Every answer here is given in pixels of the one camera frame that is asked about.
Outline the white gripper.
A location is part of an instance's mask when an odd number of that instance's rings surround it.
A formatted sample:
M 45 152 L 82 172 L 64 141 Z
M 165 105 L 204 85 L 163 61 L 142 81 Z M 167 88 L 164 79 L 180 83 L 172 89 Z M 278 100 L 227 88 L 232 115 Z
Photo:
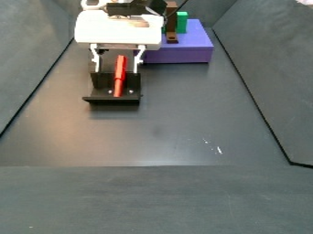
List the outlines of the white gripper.
M 74 40 L 90 44 L 93 70 L 100 70 L 100 56 L 105 48 L 137 49 L 133 57 L 133 74 L 142 63 L 142 53 L 157 50 L 161 45 L 163 15 L 109 16 L 106 3 L 126 3 L 132 0 L 80 0 L 81 12 L 74 24 Z

